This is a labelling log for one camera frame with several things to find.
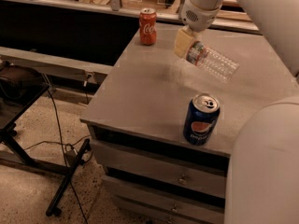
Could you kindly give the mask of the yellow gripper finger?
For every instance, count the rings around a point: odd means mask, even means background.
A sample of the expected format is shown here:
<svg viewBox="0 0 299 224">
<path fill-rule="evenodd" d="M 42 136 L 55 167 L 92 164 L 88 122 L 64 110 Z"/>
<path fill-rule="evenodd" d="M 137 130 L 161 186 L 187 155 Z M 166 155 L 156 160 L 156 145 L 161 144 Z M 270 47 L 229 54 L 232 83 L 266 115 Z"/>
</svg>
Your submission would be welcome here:
<svg viewBox="0 0 299 224">
<path fill-rule="evenodd" d="M 179 58 L 185 58 L 187 50 L 191 46 L 192 42 L 196 38 L 196 32 L 189 27 L 183 27 L 178 29 L 177 36 L 174 44 L 174 53 Z"/>
</svg>

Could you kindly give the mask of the white rounded gripper body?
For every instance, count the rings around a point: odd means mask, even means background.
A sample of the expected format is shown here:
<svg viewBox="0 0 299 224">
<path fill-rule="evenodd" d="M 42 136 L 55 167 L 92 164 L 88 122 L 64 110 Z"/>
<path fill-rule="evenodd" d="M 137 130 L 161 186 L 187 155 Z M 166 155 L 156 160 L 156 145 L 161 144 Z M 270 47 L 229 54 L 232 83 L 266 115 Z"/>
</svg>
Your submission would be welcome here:
<svg viewBox="0 0 299 224">
<path fill-rule="evenodd" d="M 185 0 L 181 10 L 181 19 L 185 26 L 199 33 L 208 28 L 215 20 L 221 7 L 213 9 L 197 7 L 192 0 Z"/>
</svg>

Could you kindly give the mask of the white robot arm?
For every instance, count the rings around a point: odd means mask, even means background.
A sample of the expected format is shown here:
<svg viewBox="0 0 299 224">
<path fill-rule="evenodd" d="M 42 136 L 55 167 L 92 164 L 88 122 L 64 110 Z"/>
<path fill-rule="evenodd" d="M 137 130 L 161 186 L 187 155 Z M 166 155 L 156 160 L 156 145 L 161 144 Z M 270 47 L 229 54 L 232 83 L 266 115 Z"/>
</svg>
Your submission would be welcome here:
<svg viewBox="0 0 299 224">
<path fill-rule="evenodd" d="M 200 58 L 193 40 L 223 0 L 185 0 L 174 52 Z M 236 0 L 292 77 L 299 74 L 299 0 Z M 272 100 L 244 123 L 232 146 L 223 224 L 299 224 L 299 97 Z"/>
</svg>

